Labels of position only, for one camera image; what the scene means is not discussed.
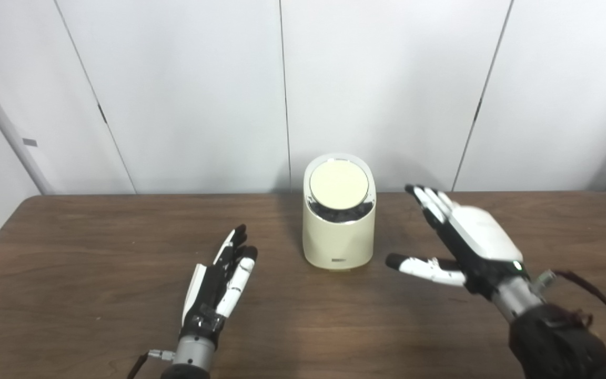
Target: cylindrical container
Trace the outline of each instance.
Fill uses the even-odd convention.
[[[303,179],[303,252],[314,266],[346,270],[373,256],[376,185],[368,165],[349,154],[313,160]]]

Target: robotic finger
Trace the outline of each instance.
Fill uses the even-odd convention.
[[[459,270],[457,262],[439,258],[409,257],[401,254],[389,254],[385,264],[389,268],[404,274],[417,276],[435,283],[452,286],[464,286],[467,278]]]

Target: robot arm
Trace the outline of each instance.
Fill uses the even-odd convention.
[[[387,266],[437,283],[464,285],[493,302],[510,324],[509,347],[528,379],[606,379],[604,343],[578,314],[546,303],[541,289],[552,276],[531,283],[521,252],[490,213],[460,206],[435,189],[407,185],[406,192],[416,198],[455,259],[390,254]]]

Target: white finger segment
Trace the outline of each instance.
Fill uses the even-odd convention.
[[[441,201],[446,204],[448,208],[450,208],[450,211],[460,206],[460,204],[453,202],[445,192],[439,191],[438,198],[441,199]]]
[[[441,213],[443,213],[444,216],[448,218],[452,209],[448,208],[448,206],[440,199],[440,197],[438,197],[436,192],[434,192],[431,188],[424,187],[423,189],[425,191],[425,194],[427,194],[427,196],[430,197],[431,201],[436,204],[436,206],[441,210]]]
[[[406,259],[399,266],[399,271],[445,285],[464,286],[465,281],[467,281],[462,271],[441,270],[436,258],[429,259],[428,261],[415,257]]]
[[[428,209],[440,223],[445,223],[446,217],[441,212],[441,209],[431,199],[431,197],[426,194],[426,192],[418,187],[415,187],[413,189],[413,194],[418,197],[422,209]]]
[[[235,269],[233,278],[231,278],[228,285],[226,285],[226,294],[221,298],[219,305],[217,305],[217,314],[226,318],[230,317],[235,305],[237,305],[238,300],[240,300],[240,295],[242,295],[243,290],[245,290],[245,285],[249,280],[249,276],[251,275],[255,264],[256,262],[252,258],[243,257],[243,259],[240,259],[240,263]]]

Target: small gray sticker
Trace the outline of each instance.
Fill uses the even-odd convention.
[[[38,147],[38,144],[36,144],[36,139],[31,139],[31,138],[22,139],[22,144],[24,144],[26,146],[34,146],[35,148]]]

